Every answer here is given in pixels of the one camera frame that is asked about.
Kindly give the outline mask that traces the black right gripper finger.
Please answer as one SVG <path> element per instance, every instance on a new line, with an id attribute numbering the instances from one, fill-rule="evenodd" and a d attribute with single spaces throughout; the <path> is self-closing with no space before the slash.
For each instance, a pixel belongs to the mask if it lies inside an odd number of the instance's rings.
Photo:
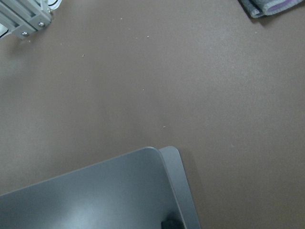
<path id="1" fill-rule="evenodd" d="M 183 223 L 176 219 L 166 219 L 161 222 L 161 229 L 183 229 Z"/>

